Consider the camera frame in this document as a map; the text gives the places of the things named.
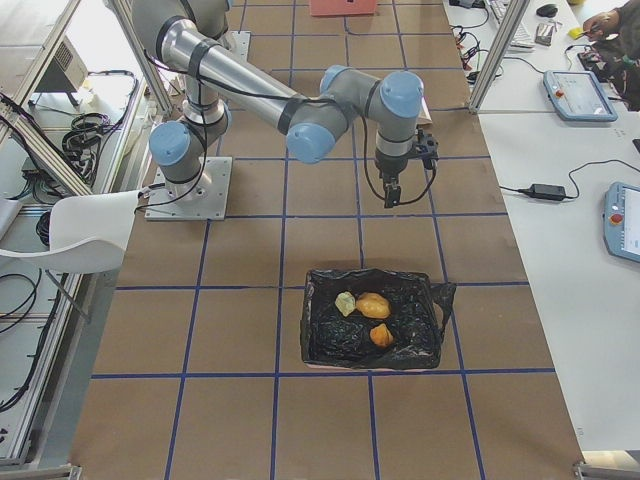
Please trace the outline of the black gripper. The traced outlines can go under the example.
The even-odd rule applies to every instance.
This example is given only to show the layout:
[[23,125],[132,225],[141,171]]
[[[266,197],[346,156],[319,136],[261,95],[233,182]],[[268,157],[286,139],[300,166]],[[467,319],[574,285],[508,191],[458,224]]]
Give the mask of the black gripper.
[[[413,200],[402,201],[399,177],[410,160],[420,160],[423,168],[432,174],[421,194]],[[422,128],[417,128],[413,137],[403,141],[391,141],[377,133],[375,166],[383,184],[384,207],[393,208],[421,200],[435,181],[438,160],[438,142],[431,133]]]

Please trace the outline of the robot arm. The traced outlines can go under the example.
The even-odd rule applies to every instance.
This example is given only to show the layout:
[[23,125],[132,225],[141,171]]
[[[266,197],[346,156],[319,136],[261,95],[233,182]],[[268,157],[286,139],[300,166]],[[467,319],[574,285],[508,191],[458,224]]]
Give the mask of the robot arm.
[[245,61],[228,47],[229,1],[134,1],[133,31],[148,59],[184,74],[273,125],[289,154],[324,159],[355,119],[377,124],[375,166],[385,207],[402,204],[400,173],[411,160],[437,172],[437,143],[418,126],[424,85],[409,71],[379,79],[333,65],[315,98],[304,96]]

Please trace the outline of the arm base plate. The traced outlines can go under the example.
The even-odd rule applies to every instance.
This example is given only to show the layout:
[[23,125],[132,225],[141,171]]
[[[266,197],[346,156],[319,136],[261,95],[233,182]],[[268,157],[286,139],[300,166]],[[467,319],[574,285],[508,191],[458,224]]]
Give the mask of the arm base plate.
[[248,61],[248,53],[251,42],[250,31],[232,31],[224,33],[219,42],[223,47],[234,55],[240,57],[243,61]]
[[159,167],[154,183],[161,183],[149,193],[149,206],[144,209],[148,221],[222,221],[226,216],[232,175],[232,157],[200,158],[203,172],[191,182],[175,184],[167,181]]

